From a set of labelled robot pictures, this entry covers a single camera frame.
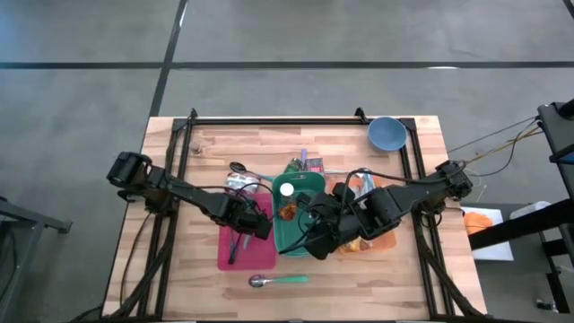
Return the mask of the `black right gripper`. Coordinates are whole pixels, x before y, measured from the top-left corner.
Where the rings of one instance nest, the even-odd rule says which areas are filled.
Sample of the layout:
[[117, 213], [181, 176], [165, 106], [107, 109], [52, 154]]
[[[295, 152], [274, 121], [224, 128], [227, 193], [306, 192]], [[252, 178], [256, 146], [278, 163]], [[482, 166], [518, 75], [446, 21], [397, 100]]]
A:
[[355, 195], [347, 195], [342, 205], [340, 196], [313, 197], [306, 192], [296, 196], [297, 207], [308, 209], [317, 220], [308, 233], [308, 253], [312, 257], [324, 260], [344, 243], [361, 236], [364, 225], [360, 208], [352, 204], [354, 199]]

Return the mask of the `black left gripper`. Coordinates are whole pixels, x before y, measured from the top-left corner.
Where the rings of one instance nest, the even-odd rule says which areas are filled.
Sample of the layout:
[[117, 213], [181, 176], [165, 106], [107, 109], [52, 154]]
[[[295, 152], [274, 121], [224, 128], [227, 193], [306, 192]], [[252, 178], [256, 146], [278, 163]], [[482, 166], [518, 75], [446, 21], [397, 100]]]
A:
[[[231, 200], [230, 209], [219, 220], [222, 226], [234, 230], [257, 230], [262, 224], [261, 213], [258, 212], [257, 203], [251, 199], [247, 201]], [[240, 234], [230, 230], [230, 254], [228, 264], [233, 265], [237, 258]]]

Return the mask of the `teal plastic bin with handles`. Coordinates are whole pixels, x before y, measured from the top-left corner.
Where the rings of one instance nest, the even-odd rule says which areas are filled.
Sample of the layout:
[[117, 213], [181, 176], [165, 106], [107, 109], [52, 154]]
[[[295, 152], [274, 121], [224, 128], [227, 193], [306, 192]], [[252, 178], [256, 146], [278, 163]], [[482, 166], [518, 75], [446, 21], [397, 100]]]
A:
[[272, 182], [273, 190], [273, 216], [274, 216], [274, 243], [278, 251], [282, 251], [296, 242], [307, 228], [313, 223], [313, 217], [308, 209], [297, 207], [297, 213], [292, 221], [284, 221], [279, 217], [279, 209], [285, 205], [281, 199], [280, 186], [289, 182], [294, 186], [294, 203], [300, 192], [306, 192], [315, 197], [326, 188], [326, 180], [320, 173], [301, 171], [279, 175]]

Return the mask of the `yellow red snack packet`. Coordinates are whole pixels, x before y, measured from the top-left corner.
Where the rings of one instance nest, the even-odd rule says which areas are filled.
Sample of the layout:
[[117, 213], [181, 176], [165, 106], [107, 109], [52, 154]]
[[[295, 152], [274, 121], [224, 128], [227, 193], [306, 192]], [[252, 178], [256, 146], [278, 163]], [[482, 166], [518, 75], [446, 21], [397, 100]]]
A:
[[365, 240], [361, 237], [352, 240], [350, 242], [344, 243], [339, 250], [342, 253], [356, 253], [373, 249], [373, 243], [369, 240]]

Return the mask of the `pink translucent plastic bin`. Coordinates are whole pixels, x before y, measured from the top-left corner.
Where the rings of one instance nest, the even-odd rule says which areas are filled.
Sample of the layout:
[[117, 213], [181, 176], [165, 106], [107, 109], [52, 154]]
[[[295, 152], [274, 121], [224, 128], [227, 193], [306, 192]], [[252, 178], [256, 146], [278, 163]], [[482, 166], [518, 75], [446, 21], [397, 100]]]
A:
[[274, 244], [274, 229], [271, 230], [267, 240], [251, 237], [247, 249], [243, 249], [243, 241], [247, 235], [240, 235], [240, 243], [236, 261], [228, 264], [230, 254], [229, 227], [219, 230], [217, 267], [221, 271], [253, 271], [273, 269], [276, 264], [277, 251]]

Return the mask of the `orange translucent plastic bin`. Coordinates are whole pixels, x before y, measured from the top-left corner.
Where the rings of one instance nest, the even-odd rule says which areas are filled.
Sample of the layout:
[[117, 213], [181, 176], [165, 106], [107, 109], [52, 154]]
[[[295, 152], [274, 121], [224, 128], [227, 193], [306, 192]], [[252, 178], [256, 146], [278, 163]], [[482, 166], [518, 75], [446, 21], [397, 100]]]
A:
[[[356, 196], [359, 184], [360, 184], [359, 178], [353, 176], [350, 180], [349, 187], [350, 187], [351, 191], [355, 194], [355, 196]], [[356, 252], [356, 253], [374, 252], [376, 250], [391, 249], [396, 245], [396, 236], [391, 231], [391, 232], [385, 233], [385, 234], [377, 237], [376, 239], [373, 239], [370, 241], [373, 243], [373, 249], [370, 249], [367, 251], [362, 251], [362, 252]], [[338, 252], [341, 254], [353, 254], [353, 253], [342, 253], [339, 250], [339, 248], [338, 248]]]

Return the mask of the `blue bowl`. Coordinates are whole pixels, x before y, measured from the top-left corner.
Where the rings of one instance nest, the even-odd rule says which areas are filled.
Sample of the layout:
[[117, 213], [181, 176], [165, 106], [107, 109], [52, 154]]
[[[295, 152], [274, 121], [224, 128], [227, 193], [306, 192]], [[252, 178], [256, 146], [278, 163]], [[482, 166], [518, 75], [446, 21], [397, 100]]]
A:
[[377, 150], [393, 152], [404, 147], [407, 130], [398, 119], [381, 117], [370, 122], [367, 137], [370, 144]]

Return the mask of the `orange cloth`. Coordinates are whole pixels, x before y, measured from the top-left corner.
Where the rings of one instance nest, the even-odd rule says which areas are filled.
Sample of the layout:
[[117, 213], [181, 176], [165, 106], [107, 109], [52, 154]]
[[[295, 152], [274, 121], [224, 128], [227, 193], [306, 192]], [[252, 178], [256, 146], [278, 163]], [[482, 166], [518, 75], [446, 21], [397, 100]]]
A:
[[469, 212], [464, 215], [465, 229], [468, 235], [488, 229], [493, 226], [492, 220], [485, 214]]

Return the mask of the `grey metal stand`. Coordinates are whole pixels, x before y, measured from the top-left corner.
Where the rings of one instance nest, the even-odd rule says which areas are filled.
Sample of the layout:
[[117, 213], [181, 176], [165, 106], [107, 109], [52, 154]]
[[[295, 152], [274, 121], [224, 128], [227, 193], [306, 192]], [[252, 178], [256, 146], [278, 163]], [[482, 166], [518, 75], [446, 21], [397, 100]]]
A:
[[47, 228], [67, 234], [62, 221], [10, 203], [0, 196], [0, 323], [11, 319], [40, 237]]

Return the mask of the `white plastic container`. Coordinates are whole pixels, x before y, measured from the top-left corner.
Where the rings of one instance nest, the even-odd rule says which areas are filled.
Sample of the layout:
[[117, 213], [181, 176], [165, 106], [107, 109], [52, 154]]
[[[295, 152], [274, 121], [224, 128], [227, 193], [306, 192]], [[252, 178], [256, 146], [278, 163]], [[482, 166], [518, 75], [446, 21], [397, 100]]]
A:
[[531, 214], [531, 213], [534, 213], [536, 211], [542, 210], [549, 205], [550, 205], [550, 203], [546, 202], [546, 201], [538, 201], [538, 202], [529, 204], [527, 206], [524, 206], [522, 208], [519, 208], [519, 209], [511, 212], [509, 215], [509, 219], [510, 220], [517, 219], [517, 218], [522, 217], [524, 215]]

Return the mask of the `black metal stand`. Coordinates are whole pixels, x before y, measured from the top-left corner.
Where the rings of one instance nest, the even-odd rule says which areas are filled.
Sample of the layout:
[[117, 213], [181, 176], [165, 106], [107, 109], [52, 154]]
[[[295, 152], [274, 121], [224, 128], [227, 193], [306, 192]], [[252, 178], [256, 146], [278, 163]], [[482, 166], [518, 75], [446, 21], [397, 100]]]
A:
[[[481, 249], [537, 233], [543, 242], [544, 255], [551, 268], [546, 275], [553, 301], [559, 313], [569, 313], [570, 308], [560, 283], [560, 274], [552, 258], [568, 255], [574, 266], [574, 99], [553, 102], [538, 109], [538, 120], [550, 145], [549, 162], [558, 166], [569, 197], [542, 210], [514, 220], [496, 224], [470, 235], [472, 249]], [[543, 235], [557, 228], [561, 237], [547, 241]]]

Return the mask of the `black aluminium table frame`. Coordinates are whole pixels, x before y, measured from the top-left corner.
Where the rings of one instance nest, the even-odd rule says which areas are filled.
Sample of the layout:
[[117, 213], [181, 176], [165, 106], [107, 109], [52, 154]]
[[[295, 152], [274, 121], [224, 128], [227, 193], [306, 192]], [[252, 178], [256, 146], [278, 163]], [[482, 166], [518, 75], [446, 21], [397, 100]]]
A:
[[[200, 118], [186, 178], [196, 185], [222, 183], [233, 161], [275, 175], [306, 148], [335, 170], [366, 167], [380, 182], [403, 176], [399, 153], [374, 150], [356, 117]], [[219, 229], [191, 206], [179, 211], [163, 318], [167, 321], [425, 320], [429, 317], [411, 218], [392, 232], [396, 245], [324, 260], [279, 256], [268, 277], [306, 275], [305, 284], [248, 284], [249, 271], [217, 267]]]

